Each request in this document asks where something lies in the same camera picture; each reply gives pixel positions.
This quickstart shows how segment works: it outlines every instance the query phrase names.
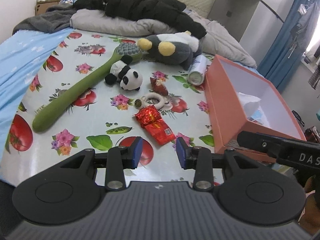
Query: can lid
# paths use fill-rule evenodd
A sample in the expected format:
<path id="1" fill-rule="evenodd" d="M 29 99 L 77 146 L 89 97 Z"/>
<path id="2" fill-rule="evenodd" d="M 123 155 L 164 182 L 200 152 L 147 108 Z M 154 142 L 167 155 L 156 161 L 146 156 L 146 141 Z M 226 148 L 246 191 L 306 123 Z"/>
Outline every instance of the can lid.
<path id="1" fill-rule="evenodd" d="M 194 71 L 189 73 L 188 80 L 191 84 L 199 86 L 203 83 L 204 77 L 201 73 Z"/>

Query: qr code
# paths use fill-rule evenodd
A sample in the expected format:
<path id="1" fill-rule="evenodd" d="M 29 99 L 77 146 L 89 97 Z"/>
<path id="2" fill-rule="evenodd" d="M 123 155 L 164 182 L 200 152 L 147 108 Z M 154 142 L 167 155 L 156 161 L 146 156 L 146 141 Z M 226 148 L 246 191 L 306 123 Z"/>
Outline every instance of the qr code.
<path id="1" fill-rule="evenodd" d="M 166 135 L 171 135 L 172 134 L 172 131 L 171 131 L 170 128 L 165 129 L 164 132 L 165 132 Z"/>

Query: pink storage box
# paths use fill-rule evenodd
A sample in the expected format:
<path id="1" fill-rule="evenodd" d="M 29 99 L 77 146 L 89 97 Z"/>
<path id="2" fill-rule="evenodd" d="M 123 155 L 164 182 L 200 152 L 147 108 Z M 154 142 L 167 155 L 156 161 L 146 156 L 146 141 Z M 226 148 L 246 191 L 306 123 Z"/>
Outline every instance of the pink storage box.
<path id="1" fill-rule="evenodd" d="M 223 154 L 227 147 L 234 147 L 254 160 L 275 162 L 274 158 L 264 153 L 240 147 L 236 138 L 243 130 L 306 140 L 298 122 L 274 85 L 224 57 L 214 57 L 206 73 L 204 91 L 209 105 L 215 153 Z M 261 98 L 260 105 L 271 128 L 247 119 L 237 92 Z"/>

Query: red snack packet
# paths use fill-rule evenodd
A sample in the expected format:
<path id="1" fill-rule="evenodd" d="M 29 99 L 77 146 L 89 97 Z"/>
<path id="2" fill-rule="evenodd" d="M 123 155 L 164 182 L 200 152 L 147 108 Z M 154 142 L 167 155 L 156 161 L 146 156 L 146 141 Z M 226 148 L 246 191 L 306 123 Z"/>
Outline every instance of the red snack packet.
<path id="1" fill-rule="evenodd" d="M 167 96 L 169 93 L 167 91 L 167 88 L 163 84 L 163 82 L 156 78 L 150 78 L 150 83 L 152 90 L 162 96 Z"/>
<path id="2" fill-rule="evenodd" d="M 141 127 L 145 128 L 159 145 L 164 145 L 176 138 L 153 105 L 140 109 L 134 116 Z"/>

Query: panda head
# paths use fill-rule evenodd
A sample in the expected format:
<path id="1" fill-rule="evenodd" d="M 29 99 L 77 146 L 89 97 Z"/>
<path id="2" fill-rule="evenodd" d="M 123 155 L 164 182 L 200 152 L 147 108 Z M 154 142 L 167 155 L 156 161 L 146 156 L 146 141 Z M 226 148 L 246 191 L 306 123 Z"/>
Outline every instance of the panda head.
<path id="1" fill-rule="evenodd" d="M 134 69 L 129 69 L 120 82 L 120 87 L 124 90 L 139 90 L 141 85 L 142 75 Z"/>

